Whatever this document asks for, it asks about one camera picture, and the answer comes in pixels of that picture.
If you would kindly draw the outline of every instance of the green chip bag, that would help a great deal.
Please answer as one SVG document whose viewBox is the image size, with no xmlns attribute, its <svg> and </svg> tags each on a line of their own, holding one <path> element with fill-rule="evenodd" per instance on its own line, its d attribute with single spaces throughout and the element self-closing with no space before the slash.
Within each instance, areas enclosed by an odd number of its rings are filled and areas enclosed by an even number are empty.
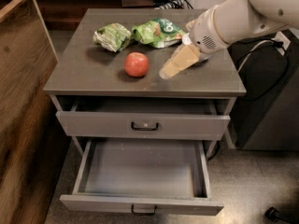
<svg viewBox="0 0 299 224">
<path fill-rule="evenodd" d="M 184 35 L 184 31 L 167 19 L 154 19 L 132 28 L 134 40 L 157 49 L 180 42 Z"/>
<path fill-rule="evenodd" d="M 132 34 L 124 26 L 111 23 L 94 32 L 93 43 L 110 51 L 121 51 L 132 44 Z"/>
</svg>

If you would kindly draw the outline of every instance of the crumpled snack bag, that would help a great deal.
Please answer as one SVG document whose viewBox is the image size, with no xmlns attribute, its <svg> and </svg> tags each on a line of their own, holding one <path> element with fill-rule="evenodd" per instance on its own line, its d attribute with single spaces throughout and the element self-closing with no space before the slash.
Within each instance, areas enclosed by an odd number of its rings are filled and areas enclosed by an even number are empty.
<svg viewBox="0 0 299 224">
<path fill-rule="evenodd" d="M 154 19 L 132 28 L 134 40 L 157 49 L 179 43 L 184 35 L 183 30 L 167 19 Z"/>
<path fill-rule="evenodd" d="M 102 27 L 95 31 L 93 35 L 95 45 L 101 45 L 104 49 L 114 52 L 129 47 L 133 42 L 132 33 L 118 23 L 111 23 Z"/>
</svg>

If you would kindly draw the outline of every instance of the drawer unit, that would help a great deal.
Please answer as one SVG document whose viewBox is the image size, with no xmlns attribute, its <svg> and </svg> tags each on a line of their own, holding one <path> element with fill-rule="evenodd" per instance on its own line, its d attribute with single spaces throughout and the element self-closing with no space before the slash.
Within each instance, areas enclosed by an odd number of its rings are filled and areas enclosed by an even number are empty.
<svg viewBox="0 0 299 224">
<path fill-rule="evenodd" d="M 213 110 L 212 100 L 83 97 L 57 118 L 71 136 L 221 140 L 230 118 Z"/>
<path fill-rule="evenodd" d="M 118 139 L 89 141 L 71 195 L 71 210 L 217 215 L 201 141 Z"/>
</svg>

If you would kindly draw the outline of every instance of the concrete floor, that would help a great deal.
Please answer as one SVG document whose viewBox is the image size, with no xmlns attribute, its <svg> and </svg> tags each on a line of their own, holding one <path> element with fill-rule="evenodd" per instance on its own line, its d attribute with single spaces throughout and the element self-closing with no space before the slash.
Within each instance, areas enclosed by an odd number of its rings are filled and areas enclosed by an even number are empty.
<svg viewBox="0 0 299 224">
<path fill-rule="evenodd" d="M 59 57 L 72 34 L 50 31 Z M 71 144 L 45 224 L 270 224 L 264 213 L 271 206 L 299 218 L 299 152 L 242 151 L 221 144 L 218 154 L 207 162 L 213 199 L 224 202 L 216 217 L 69 211 L 59 197 L 72 192 L 80 159 Z"/>
</svg>

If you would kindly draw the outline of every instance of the black drawer handle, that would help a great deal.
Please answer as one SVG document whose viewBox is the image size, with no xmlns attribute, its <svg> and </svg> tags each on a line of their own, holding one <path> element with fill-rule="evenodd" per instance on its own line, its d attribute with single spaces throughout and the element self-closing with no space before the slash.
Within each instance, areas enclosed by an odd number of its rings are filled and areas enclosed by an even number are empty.
<svg viewBox="0 0 299 224">
<path fill-rule="evenodd" d="M 155 205 L 152 213 L 137 213 L 134 211 L 134 205 L 131 205 L 131 213 L 137 216 L 154 216 L 156 214 L 157 206 Z"/>
<path fill-rule="evenodd" d="M 157 131 L 159 129 L 159 123 L 156 123 L 155 127 L 152 128 L 140 128 L 140 127 L 136 127 L 134 122 L 131 122 L 131 128 L 134 131 Z"/>
</svg>

